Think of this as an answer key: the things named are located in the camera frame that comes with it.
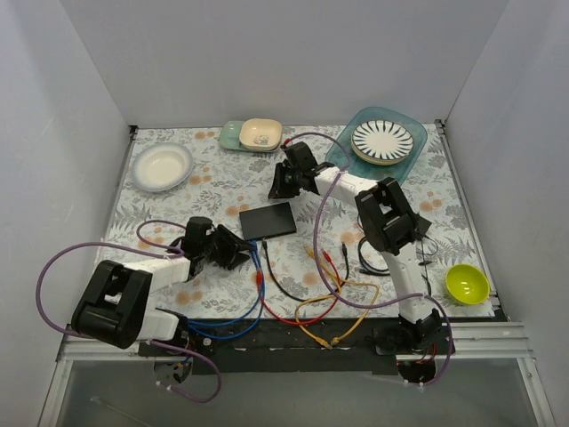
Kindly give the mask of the black network switch box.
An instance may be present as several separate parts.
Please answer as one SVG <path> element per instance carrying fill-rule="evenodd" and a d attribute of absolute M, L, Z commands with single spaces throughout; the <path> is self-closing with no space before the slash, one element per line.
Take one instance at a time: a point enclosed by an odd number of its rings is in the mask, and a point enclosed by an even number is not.
<path fill-rule="evenodd" d="M 276 238 L 297 232 L 289 202 L 243 211 L 239 220 L 244 240 Z"/>

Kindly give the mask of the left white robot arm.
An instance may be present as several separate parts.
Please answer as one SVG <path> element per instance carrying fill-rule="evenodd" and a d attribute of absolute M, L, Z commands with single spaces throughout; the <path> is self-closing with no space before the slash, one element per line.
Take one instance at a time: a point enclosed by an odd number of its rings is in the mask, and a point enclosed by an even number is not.
<path fill-rule="evenodd" d="M 182 354 L 189 344 L 188 332 L 180 328 L 182 316 L 158 309 L 150 295 L 190 281 L 208 263 L 233 270 L 249 260 L 253 245 L 225 226 L 195 216 L 165 250 L 140 262 L 100 262 L 73 313 L 73 331 L 120 349 L 157 340 L 167 354 Z"/>

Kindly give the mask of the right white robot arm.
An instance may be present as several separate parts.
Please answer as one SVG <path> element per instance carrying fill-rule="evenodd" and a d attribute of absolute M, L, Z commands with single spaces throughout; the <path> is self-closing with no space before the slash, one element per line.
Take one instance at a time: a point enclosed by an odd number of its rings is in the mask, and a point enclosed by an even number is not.
<path fill-rule="evenodd" d="M 416 254 L 421 217 L 415 213 L 397 180 L 373 181 L 347 173 L 324 162 L 319 164 L 304 142 L 281 146 L 285 160 L 276 165 L 268 197 L 290 199 L 303 190 L 322 198 L 313 230 L 317 250 L 318 228 L 329 198 L 357 209 L 367 242 L 387 264 L 396 290 L 398 322 L 403 345 L 412 353 L 426 351 L 441 329 L 441 310 L 428 293 Z"/>

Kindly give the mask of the floral patterned table mat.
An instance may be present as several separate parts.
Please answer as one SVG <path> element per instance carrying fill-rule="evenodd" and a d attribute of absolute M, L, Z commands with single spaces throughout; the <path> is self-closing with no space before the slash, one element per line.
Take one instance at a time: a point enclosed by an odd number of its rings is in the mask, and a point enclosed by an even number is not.
<path fill-rule="evenodd" d="M 245 318 L 492 318 L 446 276 L 480 257 L 437 131 L 380 185 L 325 161 L 336 126 L 296 126 L 272 152 L 225 150 L 217 129 L 137 132 L 100 262 L 155 273 L 144 306 L 195 329 Z"/>

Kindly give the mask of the beige square bowl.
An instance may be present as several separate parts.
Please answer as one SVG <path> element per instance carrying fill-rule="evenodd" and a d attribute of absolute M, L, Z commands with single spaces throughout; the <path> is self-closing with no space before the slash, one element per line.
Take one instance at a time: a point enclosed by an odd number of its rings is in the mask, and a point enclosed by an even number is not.
<path fill-rule="evenodd" d="M 282 132 L 283 126 L 274 119 L 253 118 L 242 124 L 239 141 L 252 151 L 271 151 L 280 144 Z"/>

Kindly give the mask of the green square dish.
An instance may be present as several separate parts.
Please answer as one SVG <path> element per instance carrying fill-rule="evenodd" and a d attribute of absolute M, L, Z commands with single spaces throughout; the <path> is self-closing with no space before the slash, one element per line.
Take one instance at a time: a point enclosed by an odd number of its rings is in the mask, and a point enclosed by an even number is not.
<path fill-rule="evenodd" d="M 228 121 L 220 131 L 219 144 L 223 149 L 233 151 L 246 151 L 242 145 L 239 135 L 241 133 L 244 121 L 232 120 Z"/>

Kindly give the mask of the striped white blue plate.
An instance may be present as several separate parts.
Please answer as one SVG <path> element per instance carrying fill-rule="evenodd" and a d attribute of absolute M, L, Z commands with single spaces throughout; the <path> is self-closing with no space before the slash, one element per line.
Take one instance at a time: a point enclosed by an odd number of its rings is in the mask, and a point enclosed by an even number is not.
<path fill-rule="evenodd" d="M 403 126 L 386 120 L 358 125 L 351 134 L 351 148 L 374 165 L 395 165 L 413 151 L 414 139 Z"/>

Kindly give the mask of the teal transparent plastic tray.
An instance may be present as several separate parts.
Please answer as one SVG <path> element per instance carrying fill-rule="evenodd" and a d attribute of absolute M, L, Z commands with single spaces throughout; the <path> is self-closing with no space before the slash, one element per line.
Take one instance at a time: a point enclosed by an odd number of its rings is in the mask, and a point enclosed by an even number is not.
<path fill-rule="evenodd" d="M 350 161 L 348 172 L 375 181 L 390 177 L 402 183 L 428 139 L 416 120 L 381 107 L 360 110 L 336 138 L 325 160 L 338 167 Z"/>

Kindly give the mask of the white blue-rimmed bowl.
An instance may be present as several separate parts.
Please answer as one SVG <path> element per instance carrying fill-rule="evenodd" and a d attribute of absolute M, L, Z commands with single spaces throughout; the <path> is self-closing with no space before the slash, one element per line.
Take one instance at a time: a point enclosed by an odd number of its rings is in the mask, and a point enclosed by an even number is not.
<path fill-rule="evenodd" d="M 177 143 L 160 143 L 144 149 L 131 168 L 132 182 L 141 190 L 161 192 L 186 180 L 194 167 L 194 158 Z"/>

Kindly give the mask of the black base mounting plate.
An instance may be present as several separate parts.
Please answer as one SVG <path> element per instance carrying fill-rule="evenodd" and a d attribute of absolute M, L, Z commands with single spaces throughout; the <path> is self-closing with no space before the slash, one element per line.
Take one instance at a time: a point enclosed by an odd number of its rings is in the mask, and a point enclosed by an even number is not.
<path fill-rule="evenodd" d="M 276 319 L 250 319 L 218 327 L 183 326 L 171 345 L 196 351 L 222 373 L 371 372 L 397 375 L 396 357 L 432 362 L 448 350 L 443 326 L 425 342 L 411 345 L 395 318 L 366 318 L 331 349 L 297 326 Z"/>

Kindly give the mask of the lime green bowl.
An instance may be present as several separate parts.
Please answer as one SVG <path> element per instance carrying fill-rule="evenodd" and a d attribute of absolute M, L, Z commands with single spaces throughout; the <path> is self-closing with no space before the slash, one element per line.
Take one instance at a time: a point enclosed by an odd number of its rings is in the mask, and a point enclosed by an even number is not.
<path fill-rule="evenodd" d="M 479 268 L 469 264 L 456 264 L 445 274 L 447 293 L 463 305 L 478 305 L 490 295 L 490 283 Z"/>

